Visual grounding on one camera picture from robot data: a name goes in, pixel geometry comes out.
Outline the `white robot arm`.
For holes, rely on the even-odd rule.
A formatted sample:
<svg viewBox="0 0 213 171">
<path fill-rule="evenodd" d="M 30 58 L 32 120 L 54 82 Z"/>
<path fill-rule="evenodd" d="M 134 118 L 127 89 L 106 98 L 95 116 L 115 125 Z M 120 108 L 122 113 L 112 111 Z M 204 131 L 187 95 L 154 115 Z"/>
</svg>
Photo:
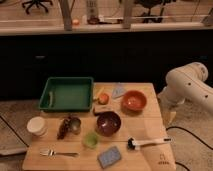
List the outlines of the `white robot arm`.
<svg viewBox="0 0 213 171">
<path fill-rule="evenodd" d="M 208 69 L 200 62 L 174 68 L 166 74 L 166 86 L 157 95 L 165 126 L 174 120 L 174 108 L 183 104 L 186 99 L 213 114 L 213 87 L 205 84 L 207 78 Z"/>
</svg>

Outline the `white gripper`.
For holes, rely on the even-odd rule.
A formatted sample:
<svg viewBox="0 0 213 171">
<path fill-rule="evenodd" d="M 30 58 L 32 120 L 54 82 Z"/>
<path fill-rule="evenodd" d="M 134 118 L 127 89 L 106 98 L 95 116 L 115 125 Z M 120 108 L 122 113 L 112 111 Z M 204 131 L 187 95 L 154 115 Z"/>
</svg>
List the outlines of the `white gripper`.
<svg viewBox="0 0 213 171">
<path fill-rule="evenodd" d="M 162 114 L 163 124 L 165 127 L 167 127 L 173 122 L 174 118 L 176 117 L 177 112 L 174 110 L 173 106 L 162 101 L 161 102 L 161 114 Z"/>
</svg>

